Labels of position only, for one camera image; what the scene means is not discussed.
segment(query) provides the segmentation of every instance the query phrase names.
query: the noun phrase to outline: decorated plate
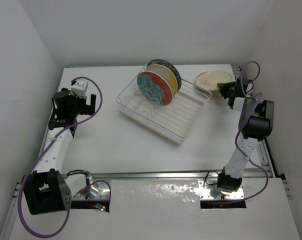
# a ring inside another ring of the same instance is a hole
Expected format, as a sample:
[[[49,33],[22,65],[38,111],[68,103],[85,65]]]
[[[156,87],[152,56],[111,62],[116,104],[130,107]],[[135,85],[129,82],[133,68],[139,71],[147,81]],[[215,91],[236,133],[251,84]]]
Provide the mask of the decorated plate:
[[[136,83],[144,97],[155,104],[165,106],[172,101],[172,90],[160,75],[151,71],[143,71],[137,76]]]
[[[178,70],[171,63],[169,63],[168,61],[163,60],[163,59],[153,59],[153,60],[148,62],[146,67],[149,67],[149,66],[154,65],[154,64],[159,64],[159,65],[165,66],[168,69],[170,69],[170,71],[175,76],[175,79],[176,79],[176,82],[177,82],[177,90],[179,91],[180,88],[181,88],[182,80],[181,80],[181,76],[180,76]]]

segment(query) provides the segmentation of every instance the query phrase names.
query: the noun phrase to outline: white wall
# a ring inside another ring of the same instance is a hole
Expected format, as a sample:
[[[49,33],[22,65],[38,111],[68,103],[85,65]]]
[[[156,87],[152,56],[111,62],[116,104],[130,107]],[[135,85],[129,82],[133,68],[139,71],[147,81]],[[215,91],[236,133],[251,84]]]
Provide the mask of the white wall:
[[[250,59],[261,64],[256,92],[275,101],[268,142],[288,181],[302,236],[302,0],[274,1]]]
[[[272,0],[20,0],[60,66],[247,59]]]
[[[17,0],[0,0],[0,231],[39,153],[61,72]]]

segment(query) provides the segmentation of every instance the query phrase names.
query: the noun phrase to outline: white table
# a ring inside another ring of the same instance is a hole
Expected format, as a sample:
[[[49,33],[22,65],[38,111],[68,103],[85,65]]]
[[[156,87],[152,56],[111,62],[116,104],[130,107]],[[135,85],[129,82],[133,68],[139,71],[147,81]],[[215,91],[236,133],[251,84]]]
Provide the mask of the white table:
[[[228,162],[235,148],[240,113],[230,110],[226,100],[209,101],[180,146],[120,113],[116,97],[141,68],[124,66],[64,70],[60,89],[69,88],[73,78],[92,78],[102,89],[103,106],[96,117],[77,128],[65,156],[63,173],[74,169],[90,170],[92,173],[220,170]],[[208,70],[205,65],[182,65],[177,68],[181,76],[190,81]],[[96,93],[96,90],[90,85],[88,93]],[[259,151],[253,153],[252,160],[260,163]],[[187,189],[186,186],[193,184],[194,180],[156,181],[112,181],[110,214],[72,209],[65,229],[54,239],[299,239],[279,178],[270,179],[262,194],[246,202],[246,209],[207,210],[200,210],[199,196],[187,191],[175,195],[170,191],[162,192],[158,187],[174,184]],[[244,178],[245,196],[258,192],[264,183],[265,178]],[[12,227],[6,236],[10,240],[37,239],[22,227],[14,203],[9,218],[11,224],[8,224]],[[56,212],[31,216],[24,199],[22,207],[26,221],[42,234],[57,230],[66,215],[66,212]]]
[[[93,79],[103,94],[100,112],[78,126],[65,156],[62,172],[75,169],[92,173],[134,173],[221,170],[234,149],[240,112],[231,110],[227,100],[209,100],[179,146],[141,126],[120,112],[116,97],[141,70],[142,66],[65,68],[59,89],[70,88],[71,80],[84,76]],[[210,70],[233,75],[226,65],[178,65],[181,77],[194,82]],[[90,84],[88,94],[98,91]],[[260,164],[255,150],[252,160]]]

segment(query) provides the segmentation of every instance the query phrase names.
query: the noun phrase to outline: white platform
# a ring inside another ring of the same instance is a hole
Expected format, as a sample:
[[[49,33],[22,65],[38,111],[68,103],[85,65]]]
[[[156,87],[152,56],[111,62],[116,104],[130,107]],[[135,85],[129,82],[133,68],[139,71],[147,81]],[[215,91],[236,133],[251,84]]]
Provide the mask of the white platform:
[[[178,65],[182,78],[193,82],[197,75],[212,70],[232,74],[231,66]],[[234,149],[240,112],[231,110],[227,100],[210,100],[180,145],[157,135],[124,116],[116,97],[136,76],[142,66],[65,68],[61,88],[70,88],[71,80],[85,76],[100,86],[101,111],[78,126],[69,144],[62,172],[75,169],[92,173],[166,172],[221,170]],[[92,84],[88,93],[97,94]],[[252,160],[260,164],[257,151]]]
[[[55,240],[298,240],[299,234],[281,179],[242,209],[200,209],[199,196],[189,192],[193,180],[114,180],[110,213],[72,209],[69,222]],[[247,196],[265,179],[245,178]],[[32,216],[26,221],[42,234],[57,230],[66,212]],[[10,240],[37,240],[16,216]]]

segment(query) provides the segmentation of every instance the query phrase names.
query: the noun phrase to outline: cream plate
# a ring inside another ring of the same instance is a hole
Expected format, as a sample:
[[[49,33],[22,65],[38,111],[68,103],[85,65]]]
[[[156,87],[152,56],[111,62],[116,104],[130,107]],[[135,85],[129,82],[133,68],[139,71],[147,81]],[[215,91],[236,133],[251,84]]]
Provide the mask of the cream plate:
[[[150,65],[146,68],[147,71],[156,73],[160,75],[164,80],[170,85],[170,88],[172,89],[173,96],[177,94],[178,91],[178,83],[176,80],[176,77],[172,73],[172,71],[167,68],[166,66],[154,64]]]
[[[207,71],[199,74],[195,79],[195,85],[211,92],[218,92],[217,84],[233,82],[231,74],[226,71]]]

